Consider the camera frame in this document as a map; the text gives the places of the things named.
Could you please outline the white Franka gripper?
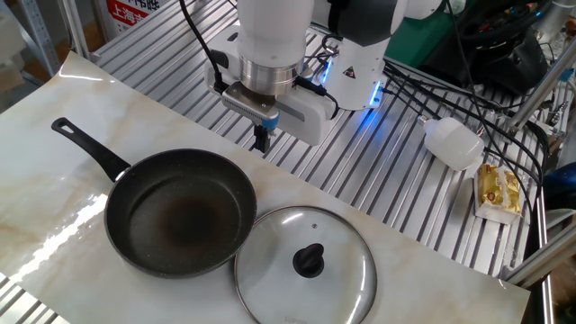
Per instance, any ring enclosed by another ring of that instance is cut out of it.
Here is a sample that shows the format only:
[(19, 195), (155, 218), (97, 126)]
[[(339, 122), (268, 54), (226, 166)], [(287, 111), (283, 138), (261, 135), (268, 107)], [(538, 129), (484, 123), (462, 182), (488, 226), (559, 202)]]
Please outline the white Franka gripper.
[(331, 127), (336, 104), (295, 82), (307, 67), (300, 62), (275, 70), (244, 59), (239, 52), (240, 27), (232, 25), (208, 43), (208, 48), (228, 86), (222, 92), (214, 89), (212, 64), (204, 65), (204, 80), (209, 90), (223, 105), (250, 119), (254, 127), (253, 149), (266, 153), (270, 133), (278, 128), (311, 146), (319, 145)]

